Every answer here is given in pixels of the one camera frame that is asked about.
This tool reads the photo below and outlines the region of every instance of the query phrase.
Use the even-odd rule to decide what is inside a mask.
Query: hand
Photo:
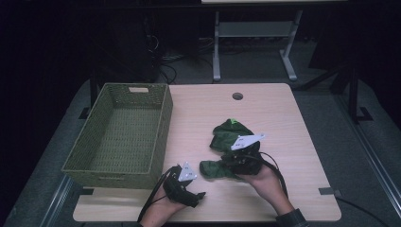
[[[238,177],[253,186],[257,194],[273,206],[277,215],[281,216],[294,210],[277,176],[267,166],[262,166],[257,175],[238,175]]]
[[[156,202],[148,208],[142,217],[142,220],[140,221],[144,227],[160,227],[164,225],[175,213],[183,210],[186,207],[184,204],[171,201],[166,196],[163,186],[157,190],[153,201]]]

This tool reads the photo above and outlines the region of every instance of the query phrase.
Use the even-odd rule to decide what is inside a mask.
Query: white tag
[[[235,140],[235,143],[231,146],[231,150],[246,148],[247,146],[250,146],[265,137],[266,135],[264,133],[256,135],[240,135]]]
[[[180,176],[178,177],[179,182],[186,182],[197,179],[197,174],[189,166],[188,162],[183,164],[183,169],[181,170]]]

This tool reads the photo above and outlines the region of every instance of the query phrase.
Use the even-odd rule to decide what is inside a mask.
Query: right hand
[[[274,172],[267,166],[262,166],[257,175],[238,175],[248,182],[281,216],[294,210],[294,207],[284,193],[280,181]]]

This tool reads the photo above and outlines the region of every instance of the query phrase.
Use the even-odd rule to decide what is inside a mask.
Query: metal frame
[[[215,50],[213,53],[213,80],[220,81],[220,62],[218,56],[219,37],[288,37],[287,46],[280,50],[280,57],[286,68],[288,78],[297,80],[297,76],[289,60],[289,52],[294,43],[298,26],[302,17],[302,10],[298,10],[292,22],[220,22],[219,12],[216,11],[215,20]]]

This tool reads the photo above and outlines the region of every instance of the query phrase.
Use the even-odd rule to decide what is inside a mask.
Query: basket handle hole
[[[124,181],[123,177],[99,177],[99,180]]]
[[[148,88],[129,87],[131,93],[148,93]]]

